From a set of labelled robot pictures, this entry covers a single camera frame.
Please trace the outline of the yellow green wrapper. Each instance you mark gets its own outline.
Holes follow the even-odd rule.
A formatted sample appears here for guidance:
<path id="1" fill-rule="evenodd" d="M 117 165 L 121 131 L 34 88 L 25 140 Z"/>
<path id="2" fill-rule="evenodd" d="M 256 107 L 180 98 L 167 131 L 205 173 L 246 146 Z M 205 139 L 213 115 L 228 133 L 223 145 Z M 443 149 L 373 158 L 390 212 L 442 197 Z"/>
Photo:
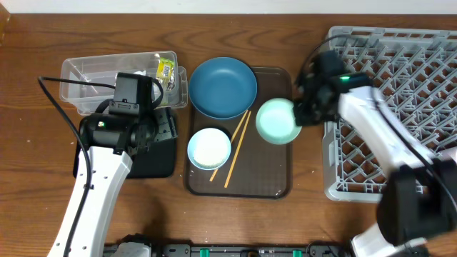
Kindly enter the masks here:
<path id="1" fill-rule="evenodd" d="M 160 58 L 156 78 L 161 83 L 164 90 L 172 91 L 175 87 L 174 68 L 174 61 L 163 57 Z"/>

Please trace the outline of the white tissue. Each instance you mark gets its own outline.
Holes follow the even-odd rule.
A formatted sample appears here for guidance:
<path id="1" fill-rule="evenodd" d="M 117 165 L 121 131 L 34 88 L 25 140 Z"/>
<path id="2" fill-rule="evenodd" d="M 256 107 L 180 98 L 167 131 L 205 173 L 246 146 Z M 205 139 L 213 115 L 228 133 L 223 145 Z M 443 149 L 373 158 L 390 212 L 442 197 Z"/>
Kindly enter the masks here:
<path id="1" fill-rule="evenodd" d="M 136 72 L 134 72 L 134 74 L 146 76 L 146 71 L 136 71 Z"/>

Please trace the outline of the mint green bowl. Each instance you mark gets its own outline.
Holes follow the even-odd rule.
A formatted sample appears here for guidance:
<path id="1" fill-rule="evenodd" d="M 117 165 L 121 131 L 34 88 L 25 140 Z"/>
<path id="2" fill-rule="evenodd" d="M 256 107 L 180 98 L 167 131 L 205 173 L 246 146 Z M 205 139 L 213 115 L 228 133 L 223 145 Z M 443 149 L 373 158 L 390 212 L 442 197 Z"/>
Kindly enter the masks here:
<path id="1" fill-rule="evenodd" d="M 256 114 L 256 129 L 261 138 L 274 145 L 291 143 L 301 132 L 296 125 L 293 102 L 274 98 L 266 101 Z"/>

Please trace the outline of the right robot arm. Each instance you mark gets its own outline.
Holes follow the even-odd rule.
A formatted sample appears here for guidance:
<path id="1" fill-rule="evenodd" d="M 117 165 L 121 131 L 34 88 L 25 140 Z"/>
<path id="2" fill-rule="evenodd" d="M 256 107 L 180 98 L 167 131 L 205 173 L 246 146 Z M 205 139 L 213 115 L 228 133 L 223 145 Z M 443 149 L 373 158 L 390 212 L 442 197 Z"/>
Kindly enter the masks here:
<path id="1" fill-rule="evenodd" d="M 296 79 L 297 126 L 350 123 L 388 180 L 376 223 L 351 239 L 353 256 L 393 256 L 456 229 L 456 158 L 437 156 L 389 110 L 372 79 L 351 73 L 335 51 L 315 47 Z"/>

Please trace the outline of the light blue bowl with rice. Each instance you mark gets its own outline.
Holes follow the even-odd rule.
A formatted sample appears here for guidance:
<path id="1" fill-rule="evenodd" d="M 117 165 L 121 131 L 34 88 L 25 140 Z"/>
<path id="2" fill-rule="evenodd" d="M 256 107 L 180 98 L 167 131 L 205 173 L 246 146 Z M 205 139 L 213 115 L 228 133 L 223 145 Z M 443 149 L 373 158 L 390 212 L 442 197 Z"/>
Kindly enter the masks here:
<path id="1" fill-rule="evenodd" d="M 215 170 L 223 166 L 231 155 L 229 137 L 217 128 L 197 131 L 189 140 L 189 161 L 201 170 Z"/>

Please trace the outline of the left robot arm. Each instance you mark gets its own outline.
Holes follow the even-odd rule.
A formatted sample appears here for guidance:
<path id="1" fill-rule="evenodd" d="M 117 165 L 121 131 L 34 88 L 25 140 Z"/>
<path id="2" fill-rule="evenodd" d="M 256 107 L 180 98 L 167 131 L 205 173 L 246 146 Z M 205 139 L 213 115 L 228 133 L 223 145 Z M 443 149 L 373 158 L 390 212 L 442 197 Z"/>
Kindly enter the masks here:
<path id="1" fill-rule="evenodd" d="M 127 178 L 166 178 L 176 165 L 177 130 L 159 108 L 158 79 L 119 73 L 114 96 L 75 126 L 46 88 L 43 92 L 77 140 L 75 184 L 50 256 L 102 256 L 119 191 Z"/>

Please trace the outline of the pink white cup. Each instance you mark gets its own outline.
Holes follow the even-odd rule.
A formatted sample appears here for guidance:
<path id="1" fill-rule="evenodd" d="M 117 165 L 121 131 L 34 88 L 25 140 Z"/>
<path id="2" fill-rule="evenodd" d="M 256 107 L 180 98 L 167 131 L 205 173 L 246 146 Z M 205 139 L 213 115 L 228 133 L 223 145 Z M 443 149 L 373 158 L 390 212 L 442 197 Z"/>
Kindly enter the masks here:
<path id="1" fill-rule="evenodd" d="M 441 160 L 454 160 L 457 162 L 457 147 L 448 148 L 438 152 L 438 157 Z"/>

